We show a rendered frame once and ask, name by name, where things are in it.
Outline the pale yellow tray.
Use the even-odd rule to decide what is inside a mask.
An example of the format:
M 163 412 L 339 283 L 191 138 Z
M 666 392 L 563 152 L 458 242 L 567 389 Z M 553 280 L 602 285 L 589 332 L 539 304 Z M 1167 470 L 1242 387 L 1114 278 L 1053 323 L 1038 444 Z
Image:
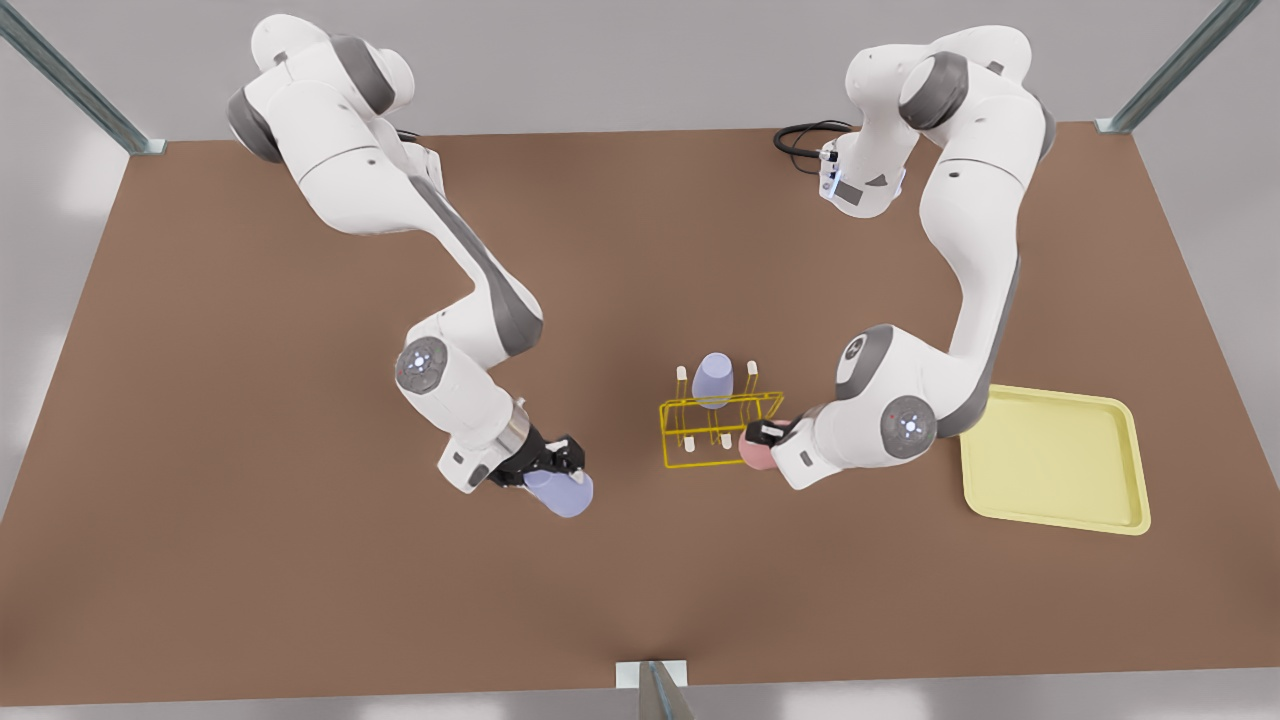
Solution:
M 984 518 L 1120 536 L 1151 527 L 1137 424 L 1115 398 L 993 384 L 959 441 L 964 498 Z

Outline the lavender cup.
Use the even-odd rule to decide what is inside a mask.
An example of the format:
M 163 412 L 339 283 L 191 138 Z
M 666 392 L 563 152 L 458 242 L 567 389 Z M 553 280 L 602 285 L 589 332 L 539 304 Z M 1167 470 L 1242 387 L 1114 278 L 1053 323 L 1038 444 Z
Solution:
M 594 484 L 576 486 L 571 473 L 534 470 L 524 473 L 524 486 L 539 502 L 561 518 L 576 518 L 593 501 Z
M 708 354 L 698 365 L 690 386 L 691 396 L 708 410 L 723 407 L 733 395 L 733 364 L 721 352 Z

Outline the silver frame post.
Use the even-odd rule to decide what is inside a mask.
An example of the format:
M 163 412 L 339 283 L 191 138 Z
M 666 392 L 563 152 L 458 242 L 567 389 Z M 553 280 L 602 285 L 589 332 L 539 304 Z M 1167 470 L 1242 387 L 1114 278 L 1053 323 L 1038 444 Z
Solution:
M 1221 0 L 1116 113 L 1094 120 L 1094 129 L 1132 135 L 1263 1 Z
M 0 0 L 0 37 L 128 154 L 156 156 L 165 152 L 165 140 L 141 132 L 9 0 Z
M 684 696 L 689 685 L 686 660 L 617 662 L 614 687 L 637 691 L 637 720 L 696 720 Z

